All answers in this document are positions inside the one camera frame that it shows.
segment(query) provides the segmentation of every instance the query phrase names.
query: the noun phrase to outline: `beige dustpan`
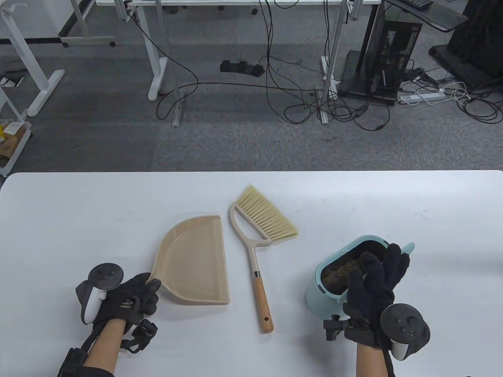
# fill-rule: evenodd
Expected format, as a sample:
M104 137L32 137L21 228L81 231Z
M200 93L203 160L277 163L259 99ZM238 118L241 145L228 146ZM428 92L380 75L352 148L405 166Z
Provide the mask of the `beige dustpan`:
M150 278L159 279L186 304L230 303L220 216L194 217L172 228Z

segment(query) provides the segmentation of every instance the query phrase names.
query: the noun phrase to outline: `brush bristles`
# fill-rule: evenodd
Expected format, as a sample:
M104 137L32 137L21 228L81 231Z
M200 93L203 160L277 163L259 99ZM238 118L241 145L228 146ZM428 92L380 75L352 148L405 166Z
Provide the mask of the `brush bristles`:
M298 230L255 187L249 186L237 200L248 216L273 241L294 237Z

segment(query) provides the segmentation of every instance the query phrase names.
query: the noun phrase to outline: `white metal frame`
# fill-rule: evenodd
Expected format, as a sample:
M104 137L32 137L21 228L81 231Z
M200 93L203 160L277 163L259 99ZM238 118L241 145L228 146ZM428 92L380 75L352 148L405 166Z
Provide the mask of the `white metal frame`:
M16 115L17 121L21 124L21 127L25 127L26 131L23 137L21 138L21 141L19 142L16 150L14 151L12 157L9 159L7 164L4 167L0 167L0 174L4 177L7 178L7 174L9 174L16 163L19 155L21 154L21 151L26 145L26 142L28 141L28 138L31 135L31 124L30 122L26 122L23 119L23 116L19 113L19 111L16 109L14 104L11 102L9 97L7 97L7 94L5 94L4 90L0 87L0 109L7 103L9 107L11 108L12 112Z
M95 0L92 0L84 14L80 12L80 8L78 7L77 0L70 0L71 6L73 7L73 12L77 17L77 23L82 30L82 37L61 37L62 43L67 46L81 46L81 45L96 45L96 44L110 44L110 46L115 46L115 37L104 36L104 37L95 37L89 34L88 27L86 26L86 17L88 16L91 8L95 4Z
M156 47L150 42L150 30L148 28L147 18L145 17L144 7L138 7L136 12L138 13L138 19L140 20L140 26L143 29L143 39L145 40L145 47L147 49L148 60L150 60L150 66L152 67L152 72L154 78L152 84L150 85L150 90L148 91L148 99L155 101L157 95L162 85L162 80L164 79L164 73L167 67L167 57L163 56L159 58Z
M40 89L40 93L35 97L33 100L32 104L30 107L28 107L27 114L29 117L34 117L36 116L42 106L46 103L50 95L52 94L54 88L56 88L56 85L59 83L61 78L64 75L64 70L63 69L58 69L54 71L54 73L51 75L49 79L46 78L44 72L40 68L40 65L38 64L37 60L33 56L33 53L30 50L30 47L28 47L28 44L26 43L25 39L23 38L23 35L21 34L21 31L19 30L18 26L16 25L16 22L14 22L14 19L12 17L12 14L14 10L16 9L16 6L27 6L26 4L13 4L10 7L5 6L5 3L0 5L0 15L2 16L5 24L7 25L7 34L8 37L18 53L19 57L23 61L24 65L26 66L26 69L30 73L31 77L37 84L38 88Z
M145 35L143 36L143 39L145 40L145 47L147 49L148 53L148 58L150 60L150 65L152 67L152 72L154 74L154 78L152 80L152 84L150 86L150 90L148 92L148 99L151 101L155 101L157 99L158 92L162 86L162 79L164 77L164 73L166 70L166 65L170 65L170 71L172 74L172 80L173 80L173 85L175 88L175 94L176 94L176 100L178 101L177 103L177 108L175 109L175 116L173 120L173 126L176 127L178 125L178 120L180 117L180 112L181 112L181 102L183 99L183 91L179 89L178 87L178 81L176 77L176 73L173 69L173 63L163 57L159 59L157 49L156 47L152 44L152 42L149 40L150 38L150 31L148 29L148 23L145 17L145 11L144 8L148 6L156 6L158 15L159 15L159 23L161 27L161 31L163 33L166 33L165 31L165 25L162 20L161 15L159 14L159 9L161 9L162 5L171 5L171 6L214 6L214 5L232 5L232 6L256 6L257 2L261 0L172 0L172 1L165 1L165 0L133 0L128 4L129 9L137 7L137 12L140 20L140 26L145 32ZM119 17L126 21L127 20L127 15L126 15L126 10L123 8L123 2L121 0L96 0L97 5L99 6L116 6L118 10ZM292 5L296 4L296 0L278 0L278 3L280 5ZM330 77L330 80L327 79L325 82L324 88L317 88L317 96L318 96L318 103L320 106L320 115L321 115L321 120L323 124L328 123L328 115L326 109L326 104L327 104L327 99L330 98L331 100L337 99L337 84L338 82L334 80L333 78L333 70L335 68L335 63L336 63L336 57L337 57L337 50L339 47L339 41L340 41L340 36L341 36L341 27L343 23L343 17L346 14L346 8L348 9L351 19L352 20L357 20L358 15L360 13L360 8L363 5L363 3L368 4L368 5L373 5L373 4L379 4L379 0L341 0L341 2L330 2L329 3L337 3L339 6L339 14L336 14L333 19L333 33L331 36L331 46L329 50L329 57L322 56L321 57L321 64L323 68L323 72L326 77ZM300 2L301 5L323 5L324 0L301 0ZM168 55L170 55L170 50L169 50L169 41L167 40L167 35L164 39L164 44L166 48L166 52Z

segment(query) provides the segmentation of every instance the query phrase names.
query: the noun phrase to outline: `light blue trash bin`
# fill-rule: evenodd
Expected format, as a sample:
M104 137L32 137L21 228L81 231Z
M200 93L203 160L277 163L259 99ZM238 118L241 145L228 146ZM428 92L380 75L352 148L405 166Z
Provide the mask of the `light blue trash bin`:
M343 303L346 302L348 290L341 292L340 295L329 292L321 281L323 270L332 263L335 263L334 266L340 267L350 260L357 259L363 250L369 249L369 246L376 250L376 255L382 258L379 253L384 252L388 245L389 243L381 237L362 236L320 263L314 274L314 279L306 290L306 303L310 311L319 319L331 319L333 314L344 316ZM414 247L414 243L411 242L402 248L402 253L410 254Z

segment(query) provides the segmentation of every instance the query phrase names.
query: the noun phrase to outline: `table surface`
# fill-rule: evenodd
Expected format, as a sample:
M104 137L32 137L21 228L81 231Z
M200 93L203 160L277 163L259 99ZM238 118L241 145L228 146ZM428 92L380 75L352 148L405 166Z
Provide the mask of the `table surface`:
M328 1L331 5L337 5L342 2L342 0L299 0L297 5L323 5ZM258 6L258 0L161 0L164 6ZM296 0L276 0L276 3L287 6L296 3ZM380 4L381 0L364 0L363 4L372 5ZM115 6L114 0L96 0L96 4L99 6ZM135 6L154 6L155 1L153 0L133 0L131 5ZM269 1L270 5L274 5L274 1Z
M275 331L259 333L246 251L229 205L254 184L297 226L258 255ZM355 344L326 342L304 292L316 266L364 234L415 242L396 301L418 308L432 338L395 361L408 377L492 377L503 312L501 171L18 173L0 190L0 374L54 376L91 328L75 287L102 262L125 278L152 268L178 222L223 219L231 303L183 306L161 295L157 336L121 353L116 376L355 375Z

